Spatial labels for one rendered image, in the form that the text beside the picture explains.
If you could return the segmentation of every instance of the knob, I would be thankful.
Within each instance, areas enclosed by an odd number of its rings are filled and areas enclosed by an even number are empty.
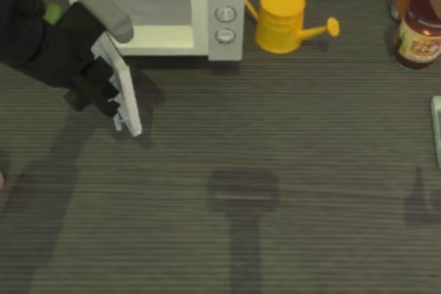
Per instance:
[[[216,18],[223,23],[229,23],[236,19],[237,13],[233,7],[219,8],[216,11]]]
[[[216,40],[221,44],[231,44],[236,40],[236,33],[231,29],[222,29],[216,33]]]

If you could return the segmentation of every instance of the glass jar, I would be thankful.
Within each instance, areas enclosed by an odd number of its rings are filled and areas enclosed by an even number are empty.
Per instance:
[[[422,69],[441,54],[441,0],[411,0],[394,39],[402,66]]]

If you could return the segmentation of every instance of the wooden surface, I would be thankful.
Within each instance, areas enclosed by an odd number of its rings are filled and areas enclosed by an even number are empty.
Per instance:
[[[440,66],[393,62],[387,0],[329,15],[288,56],[248,21],[237,67],[128,59],[136,140],[2,67],[0,293],[439,293]]]

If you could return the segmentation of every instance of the microwave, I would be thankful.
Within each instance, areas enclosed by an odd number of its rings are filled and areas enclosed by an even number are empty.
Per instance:
[[[210,61],[240,61],[244,1],[113,0],[130,15],[134,38],[125,44],[110,38],[121,56],[207,56]]]

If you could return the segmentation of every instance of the yellow watering can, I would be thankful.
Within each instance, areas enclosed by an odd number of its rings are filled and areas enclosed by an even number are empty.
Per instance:
[[[325,27],[303,30],[305,0],[260,0],[260,12],[245,0],[245,6],[257,21],[256,42],[265,51],[286,54],[297,50],[303,41],[326,31],[340,34],[340,24],[330,17]]]

